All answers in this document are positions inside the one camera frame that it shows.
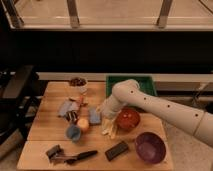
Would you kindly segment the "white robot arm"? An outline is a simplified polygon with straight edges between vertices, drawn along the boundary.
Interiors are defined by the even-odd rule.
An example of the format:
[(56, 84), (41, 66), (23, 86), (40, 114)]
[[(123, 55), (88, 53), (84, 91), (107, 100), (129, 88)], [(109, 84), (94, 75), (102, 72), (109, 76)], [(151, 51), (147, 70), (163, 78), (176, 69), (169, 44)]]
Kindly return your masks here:
[(99, 109), (106, 118), (113, 119), (125, 105), (141, 108), (213, 147), (213, 114), (148, 95), (134, 79), (116, 83)]

